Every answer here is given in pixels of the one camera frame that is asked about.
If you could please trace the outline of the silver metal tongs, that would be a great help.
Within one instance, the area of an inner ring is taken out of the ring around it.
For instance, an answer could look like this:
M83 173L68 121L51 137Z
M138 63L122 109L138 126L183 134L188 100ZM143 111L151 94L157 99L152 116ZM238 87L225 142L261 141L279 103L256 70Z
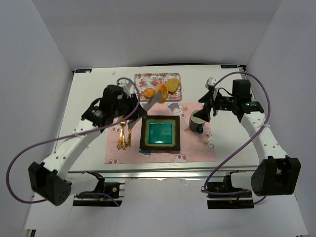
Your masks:
M154 98L153 96L153 98L151 98L149 102L143 106L143 108L145 109L146 112L148 112L148 110L156 103L158 103L157 99Z

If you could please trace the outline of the orange donut bread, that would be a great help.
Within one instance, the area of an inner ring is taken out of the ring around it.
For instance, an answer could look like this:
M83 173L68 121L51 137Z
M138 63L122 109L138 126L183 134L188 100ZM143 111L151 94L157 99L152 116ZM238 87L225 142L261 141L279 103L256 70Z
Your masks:
M159 84L155 87L154 98L157 99L158 103L164 103L168 97L168 90L164 84Z

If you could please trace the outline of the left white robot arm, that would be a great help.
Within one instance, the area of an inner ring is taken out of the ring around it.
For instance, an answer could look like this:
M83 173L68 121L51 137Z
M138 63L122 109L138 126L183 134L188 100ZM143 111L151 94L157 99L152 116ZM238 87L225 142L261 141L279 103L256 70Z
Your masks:
M131 81L108 85L102 97L95 99L82 114L73 134L41 163L29 166L32 190L55 206L72 194L103 192L105 179L100 174L89 171L70 174L69 170L90 143L114 125L115 118L136 120L146 115L137 96L138 89Z

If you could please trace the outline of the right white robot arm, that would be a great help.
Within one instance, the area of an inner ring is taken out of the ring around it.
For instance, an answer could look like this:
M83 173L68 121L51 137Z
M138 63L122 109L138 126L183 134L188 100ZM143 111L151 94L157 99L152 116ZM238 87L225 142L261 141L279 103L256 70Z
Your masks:
M216 116L218 111L232 112L249 135L249 140L219 166L222 167L249 144L253 144L260 164L253 172L228 173L219 191L211 190L206 180L202 192L211 196L233 196L249 191L258 197L293 194L301 164L297 158L291 158L276 140L268 125L271 112L265 112L261 104L252 98L250 81L234 80L228 96L220 93L219 82L214 78L209 78L205 86L208 92L199 100L203 108L193 115L210 122L210 117Z

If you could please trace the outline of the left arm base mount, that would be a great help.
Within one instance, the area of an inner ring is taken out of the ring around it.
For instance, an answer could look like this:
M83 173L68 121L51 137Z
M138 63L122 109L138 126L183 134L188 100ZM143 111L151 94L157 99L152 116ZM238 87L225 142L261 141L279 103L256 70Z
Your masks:
M125 191L125 183L105 182L100 194L82 195L76 194L73 206L80 207L119 207L122 204Z

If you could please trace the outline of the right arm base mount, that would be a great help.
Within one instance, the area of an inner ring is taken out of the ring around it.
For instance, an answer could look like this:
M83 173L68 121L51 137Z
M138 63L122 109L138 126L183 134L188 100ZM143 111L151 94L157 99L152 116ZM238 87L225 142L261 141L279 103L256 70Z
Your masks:
M240 193L241 188L234 188L231 182L231 172L227 172L222 181L212 181L207 184L207 208L220 209L251 209L254 208L252 192Z

